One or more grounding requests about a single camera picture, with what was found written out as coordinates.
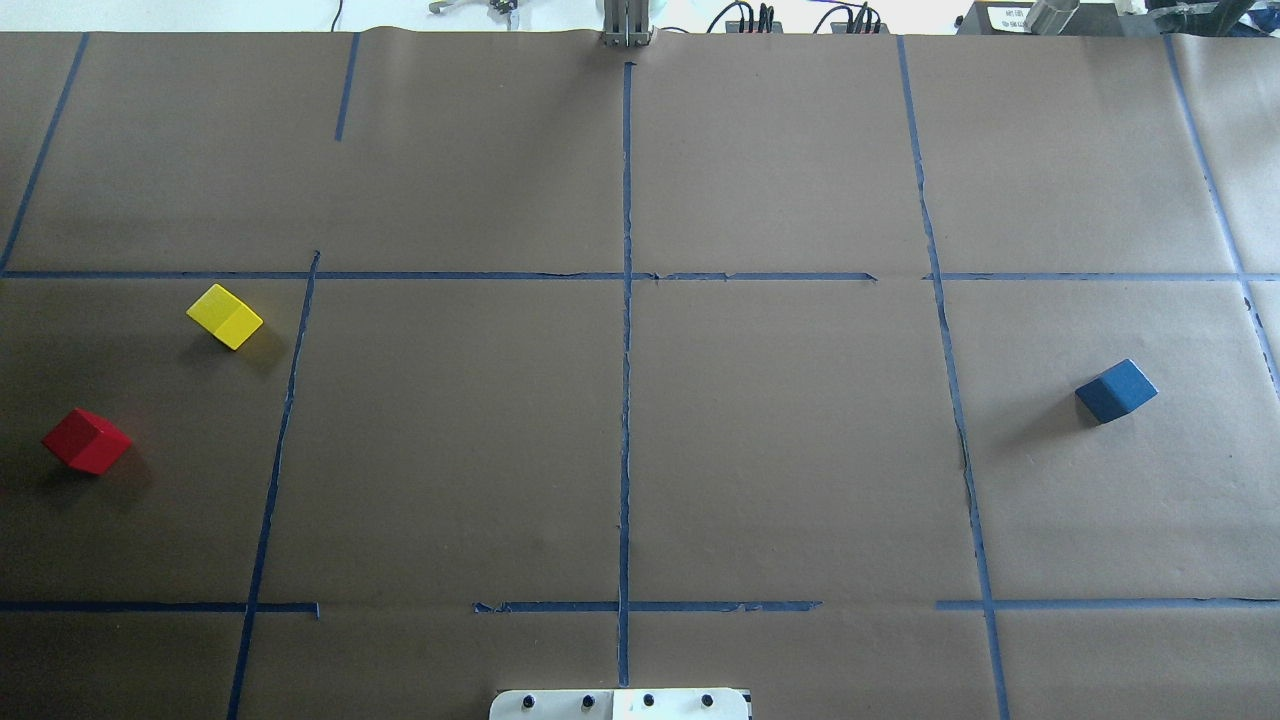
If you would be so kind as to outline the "yellow wooden cube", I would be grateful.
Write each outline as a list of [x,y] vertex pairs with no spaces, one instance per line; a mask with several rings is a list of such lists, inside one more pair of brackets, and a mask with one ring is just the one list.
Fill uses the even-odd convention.
[[264,325],[250,305],[219,283],[200,295],[186,315],[230,351],[238,351]]

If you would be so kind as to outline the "blue wooden cube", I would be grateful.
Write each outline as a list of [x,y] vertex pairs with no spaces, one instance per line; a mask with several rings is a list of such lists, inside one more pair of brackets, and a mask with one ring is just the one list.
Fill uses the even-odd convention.
[[1074,391],[1096,423],[1107,424],[1130,415],[1158,396],[1138,364],[1125,357]]

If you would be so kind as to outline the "red wooden cube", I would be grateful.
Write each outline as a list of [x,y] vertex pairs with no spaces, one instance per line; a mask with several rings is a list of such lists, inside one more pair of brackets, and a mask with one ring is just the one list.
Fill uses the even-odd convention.
[[133,441],[106,418],[72,409],[41,445],[67,468],[100,477],[131,448]]

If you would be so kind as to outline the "orange black connector block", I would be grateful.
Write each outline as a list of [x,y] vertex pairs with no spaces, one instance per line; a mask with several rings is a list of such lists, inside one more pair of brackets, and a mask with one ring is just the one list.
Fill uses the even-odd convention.
[[777,35],[783,26],[777,19],[774,5],[767,1],[726,3],[707,26],[708,35]]

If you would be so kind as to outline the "black metal box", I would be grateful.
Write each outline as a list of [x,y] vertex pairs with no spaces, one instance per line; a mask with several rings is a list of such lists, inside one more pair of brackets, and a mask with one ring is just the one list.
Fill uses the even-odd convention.
[[974,1],[955,33],[993,36],[1156,37],[1142,1]]

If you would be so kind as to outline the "aluminium frame post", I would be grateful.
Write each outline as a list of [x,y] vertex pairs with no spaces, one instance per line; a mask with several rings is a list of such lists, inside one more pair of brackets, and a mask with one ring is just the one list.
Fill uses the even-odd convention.
[[649,0],[603,0],[602,44],[605,47],[646,47],[654,37]]

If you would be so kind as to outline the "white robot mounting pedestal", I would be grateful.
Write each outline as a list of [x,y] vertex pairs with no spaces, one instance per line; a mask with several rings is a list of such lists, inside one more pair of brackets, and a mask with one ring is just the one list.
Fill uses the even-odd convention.
[[746,691],[709,688],[617,688],[503,691],[489,719],[753,719]]

